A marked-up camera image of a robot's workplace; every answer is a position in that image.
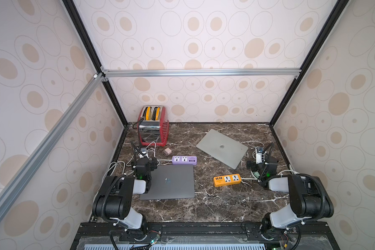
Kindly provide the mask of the pink charger adapter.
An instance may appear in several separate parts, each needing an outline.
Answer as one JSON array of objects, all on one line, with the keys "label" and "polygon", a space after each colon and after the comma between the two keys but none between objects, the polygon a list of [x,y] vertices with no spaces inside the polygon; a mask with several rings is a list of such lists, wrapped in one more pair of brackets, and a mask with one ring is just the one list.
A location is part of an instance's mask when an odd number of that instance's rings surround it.
[{"label": "pink charger adapter", "polygon": [[170,148],[166,148],[166,149],[163,150],[163,152],[164,152],[164,154],[165,154],[166,156],[169,156],[169,155],[171,155],[172,150],[171,150]]}]

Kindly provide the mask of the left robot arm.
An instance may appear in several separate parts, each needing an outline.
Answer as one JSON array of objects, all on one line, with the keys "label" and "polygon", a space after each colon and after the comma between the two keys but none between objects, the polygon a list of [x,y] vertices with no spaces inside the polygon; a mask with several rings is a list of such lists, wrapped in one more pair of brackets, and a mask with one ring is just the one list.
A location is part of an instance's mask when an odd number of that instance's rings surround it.
[{"label": "left robot arm", "polygon": [[157,158],[143,157],[135,161],[134,175],[107,176],[94,199],[92,215],[143,237],[148,232],[144,215],[132,208],[135,194],[147,194],[151,188],[151,172],[158,166]]}]

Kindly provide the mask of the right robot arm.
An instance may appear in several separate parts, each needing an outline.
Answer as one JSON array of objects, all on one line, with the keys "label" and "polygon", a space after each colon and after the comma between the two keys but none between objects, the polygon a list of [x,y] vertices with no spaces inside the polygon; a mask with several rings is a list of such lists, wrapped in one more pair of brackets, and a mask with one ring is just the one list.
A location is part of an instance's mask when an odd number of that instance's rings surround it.
[{"label": "right robot arm", "polygon": [[247,169],[261,187],[289,195],[285,207],[267,213],[262,219],[259,230],[266,240],[273,240],[292,228],[299,231],[300,225],[330,218],[334,214],[334,205],[320,178],[301,173],[278,175],[277,163],[272,156],[260,163],[256,160],[246,162]]}]

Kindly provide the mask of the dark grey laptop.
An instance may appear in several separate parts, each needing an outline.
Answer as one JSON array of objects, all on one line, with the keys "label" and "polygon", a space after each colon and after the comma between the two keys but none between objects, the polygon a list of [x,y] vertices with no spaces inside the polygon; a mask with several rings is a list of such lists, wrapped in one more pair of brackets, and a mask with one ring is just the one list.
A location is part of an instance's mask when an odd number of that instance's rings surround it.
[{"label": "dark grey laptop", "polygon": [[159,165],[151,173],[150,190],[140,200],[191,199],[195,197],[193,165]]}]

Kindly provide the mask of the silver apple laptop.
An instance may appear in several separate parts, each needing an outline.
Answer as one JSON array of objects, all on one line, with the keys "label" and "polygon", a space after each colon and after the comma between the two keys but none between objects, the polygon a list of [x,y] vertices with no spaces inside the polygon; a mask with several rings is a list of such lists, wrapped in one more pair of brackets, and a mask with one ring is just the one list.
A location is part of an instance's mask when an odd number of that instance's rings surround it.
[{"label": "silver apple laptop", "polygon": [[196,147],[232,169],[238,167],[249,149],[214,129],[210,129]]}]

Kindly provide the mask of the red chrome toaster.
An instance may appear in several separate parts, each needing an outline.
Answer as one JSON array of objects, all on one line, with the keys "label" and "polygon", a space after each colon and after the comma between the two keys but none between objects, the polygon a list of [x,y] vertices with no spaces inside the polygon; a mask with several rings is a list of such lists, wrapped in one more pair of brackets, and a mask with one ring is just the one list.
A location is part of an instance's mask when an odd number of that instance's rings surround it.
[{"label": "red chrome toaster", "polygon": [[146,105],[141,109],[137,120],[140,144],[165,146],[168,140],[169,120],[167,108],[162,105]]}]

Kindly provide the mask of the purple power strip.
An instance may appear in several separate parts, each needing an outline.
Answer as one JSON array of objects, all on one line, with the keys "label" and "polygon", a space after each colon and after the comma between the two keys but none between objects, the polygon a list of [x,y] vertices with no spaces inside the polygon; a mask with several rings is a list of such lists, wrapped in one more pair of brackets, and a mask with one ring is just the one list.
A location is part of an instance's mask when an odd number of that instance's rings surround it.
[{"label": "purple power strip", "polygon": [[196,156],[173,156],[171,162],[173,165],[197,165]]}]

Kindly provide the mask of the orange power strip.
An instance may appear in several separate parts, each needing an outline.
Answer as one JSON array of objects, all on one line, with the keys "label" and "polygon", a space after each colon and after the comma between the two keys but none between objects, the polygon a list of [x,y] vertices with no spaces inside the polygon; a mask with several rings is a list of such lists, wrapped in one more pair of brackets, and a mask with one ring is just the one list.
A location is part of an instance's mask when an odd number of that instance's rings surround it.
[{"label": "orange power strip", "polygon": [[239,174],[217,176],[214,177],[214,186],[222,187],[227,185],[240,184],[241,181],[242,179]]}]

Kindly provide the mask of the silver aluminium crossbar back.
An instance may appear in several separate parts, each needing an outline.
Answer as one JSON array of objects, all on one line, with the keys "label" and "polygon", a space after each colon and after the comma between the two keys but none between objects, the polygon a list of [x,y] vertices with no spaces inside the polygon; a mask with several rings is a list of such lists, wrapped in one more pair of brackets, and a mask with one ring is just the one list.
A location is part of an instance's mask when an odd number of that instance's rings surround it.
[{"label": "silver aluminium crossbar back", "polygon": [[106,77],[231,77],[231,76],[298,76],[299,68],[266,69],[168,69],[168,70],[107,70]]}]

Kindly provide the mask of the silver aluminium crossbar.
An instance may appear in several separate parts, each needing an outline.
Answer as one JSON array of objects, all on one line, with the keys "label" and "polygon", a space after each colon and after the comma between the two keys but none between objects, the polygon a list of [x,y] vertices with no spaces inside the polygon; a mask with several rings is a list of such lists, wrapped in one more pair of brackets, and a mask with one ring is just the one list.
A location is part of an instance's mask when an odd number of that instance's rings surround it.
[{"label": "silver aluminium crossbar", "polygon": [[27,158],[17,174],[11,179],[8,186],[3,190],[0,195],[0,223],[48,157],[59,139],[74,121],[81,108],[87,102],[87,99],[89,99],[98,85],[102,83],[102,80],[104,80],[104,74],[101,72],[97,73],[90,80],[66,112],[64,112],[60,120],[34,150],[33,154]]},{"label": "silver aluminium crossbar", "polygon": [[231,77],[231,76],[298,76],[299,68],[266,69],[168,69],[168,70],[107,70],[106,77]]}]

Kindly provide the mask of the silver aluminium crossbar left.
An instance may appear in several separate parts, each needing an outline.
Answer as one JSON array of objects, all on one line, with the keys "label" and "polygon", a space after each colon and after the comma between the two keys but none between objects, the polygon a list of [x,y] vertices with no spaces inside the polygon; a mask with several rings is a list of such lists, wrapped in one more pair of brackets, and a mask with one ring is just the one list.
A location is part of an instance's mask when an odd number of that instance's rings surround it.
[{"label": "silver aluminium crossbar left", "polygon": [[60,120],[34,150],[33,154],[27,158],[17,174],[11,179],[8,186],[3,190],[0,195],[0,223],[48,157],[59,139],[74,121],[81,108],[87,102],[87,99],[89,99],[98,85],[102,83],[102,80],[104,80],[104,74],[101,72],[97,73],[90,80],[66,112],[64,112]]}]

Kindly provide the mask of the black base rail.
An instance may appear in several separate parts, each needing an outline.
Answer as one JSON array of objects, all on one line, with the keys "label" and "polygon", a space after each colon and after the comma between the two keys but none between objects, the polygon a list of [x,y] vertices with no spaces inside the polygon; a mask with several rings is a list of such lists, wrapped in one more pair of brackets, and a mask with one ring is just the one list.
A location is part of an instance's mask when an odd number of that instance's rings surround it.
[{"label": "black base rail", "polygon": [[73,250],[337,250],[338,243],[326,222],[301,226],[296,244],[295,229],[281,232],[274,239],[261,235],[259,222],[240,223],[148,223],[148,232],[137,236],[108,223],[82,223],[71,245]]}]

